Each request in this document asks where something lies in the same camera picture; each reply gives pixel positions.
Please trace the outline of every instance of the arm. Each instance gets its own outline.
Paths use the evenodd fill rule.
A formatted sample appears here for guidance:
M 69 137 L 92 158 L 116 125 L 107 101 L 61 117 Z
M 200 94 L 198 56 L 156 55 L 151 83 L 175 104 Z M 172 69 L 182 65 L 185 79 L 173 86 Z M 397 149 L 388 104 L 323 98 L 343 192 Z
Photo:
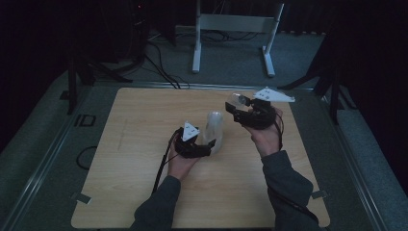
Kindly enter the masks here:
M 171 145 L 168 154 L 167 177 L 160 187 L 135 212 L 135 222 L 130 230 L 170 230 L 181 182 L 187 177 L 199 158 L 179 156 Z
M 311 218 L 314 215 L 306 209 L 312 183 L 292 168 L 286 151 L 280 151 L 282 111 L 276 108 L 275 111 L 276 125 L 264 130 L 244 127 L 251 134 L 264 164 L 268 196 L 276 215 L 275 230 L 320 230 L 319 224 Z M 296 209 L 294 203 L 304 209 Z
M 157 191 L 136 210 L 130 230 L 169 230 L 180 189 L 180 180 L 167 176 Z
M 318 222 L 280 198 L 284 196 L 306 208 L 313 190 L 312 183 L 292 168 L 286 151 L 268 155 L 262 163 L 269 201 L 276 215 L 275 230 L 320 230 Z

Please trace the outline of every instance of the human hand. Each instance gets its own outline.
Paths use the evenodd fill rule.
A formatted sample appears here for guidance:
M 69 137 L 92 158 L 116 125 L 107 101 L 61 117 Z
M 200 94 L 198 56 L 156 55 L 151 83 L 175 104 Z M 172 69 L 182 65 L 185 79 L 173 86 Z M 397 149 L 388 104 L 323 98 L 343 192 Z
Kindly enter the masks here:
M 250 127 L 243 126 L 243 128 L 245 128 L 251 134 L 251 139 L 252 141 L 254 141 L 255 146 L 259 154 L 261 155 L 261 158 L 280 150 L 279 131 L 282 129 L 283 112 L 280 109 L 277 109 L 275 107 L 273 108 L 278 114 L 276 116 L 276 124 L 278 124 L 279 130 L 276 128 L 275 124 L 270 125 L 270 127 L 264 130 L 256 130 Z
M 184 158 L 180 156 L 175 150 L 175 141 L 177 140 L 177 135 L 170 147 L 170 152 L 168 153 L 168 171 L 167 175 L 171 175 L 180 181 L 183 181 L 184 178 L 189 174 L 192 167 L 197 163 L 201 158 Z

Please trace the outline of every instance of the white object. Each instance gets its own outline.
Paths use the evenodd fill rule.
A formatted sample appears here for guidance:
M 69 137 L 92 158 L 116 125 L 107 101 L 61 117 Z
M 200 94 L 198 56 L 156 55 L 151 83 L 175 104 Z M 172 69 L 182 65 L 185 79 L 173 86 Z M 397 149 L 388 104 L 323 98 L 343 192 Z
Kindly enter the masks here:
M 184 123 L 183 141 L 188 141 L 189 139 L 197 136 L 200 133 L 199 129 L 196 129 L 187 121 Z
M 207 145 L 213 139 L 216 139 L 215 146 L 211 149 L 211 154 L 218 153 L 222 146 L 222 113 L 210 112 L 207 115 L 207 125 L 203 134 L 203 143 Z
M 268 87 L 254 93 L 254 97 L 265 101 L 294 102 L 294 97 L 289 97 L 282 92 L 269 89 Z

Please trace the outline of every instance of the gray sleeve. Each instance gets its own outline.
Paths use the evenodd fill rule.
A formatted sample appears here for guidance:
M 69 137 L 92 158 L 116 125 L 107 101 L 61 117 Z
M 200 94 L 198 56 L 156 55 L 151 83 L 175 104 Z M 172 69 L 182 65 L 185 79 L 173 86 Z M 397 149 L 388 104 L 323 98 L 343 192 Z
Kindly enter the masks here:
M 314 219 L 282 199 L 306 208 L 313 190 L 312 183 L 292 168 L 286 151 L 268 155 L 262 163 L 269 200 L 276 215 L 275 230 L 320 230 Z
M 136 210 L 130 230 L 170 230 L 180 190 L 180 181 L 167 176 L 156 192 Z

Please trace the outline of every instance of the wooden board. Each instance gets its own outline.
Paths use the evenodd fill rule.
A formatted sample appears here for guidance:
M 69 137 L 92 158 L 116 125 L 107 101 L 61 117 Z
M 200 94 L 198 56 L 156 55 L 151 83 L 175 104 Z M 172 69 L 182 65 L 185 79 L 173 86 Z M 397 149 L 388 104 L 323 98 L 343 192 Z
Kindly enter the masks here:
M 207 113 L 220 111 L 224 115 L 222 147 L 217 154 L 202 158 L 183 181 L 173 227 L 272 227 L 274 213 L 260 156 L 249 133 L 224 109 L 232 92 L 253 94 L 238 90 L 119 90 L 82 190 L 91 203 L 78 202 L 72 225 L 130 227 L 135 210 L 151 194 L 173 132 L 187 120 L 203 133 Z M 272 104 L 284 112 L 284 149 L 294 169 L 318 191 L 289 104 Z M 311 198 L 308 208 L 318 216 L 320 226 L 330 223 L 321 198 Z

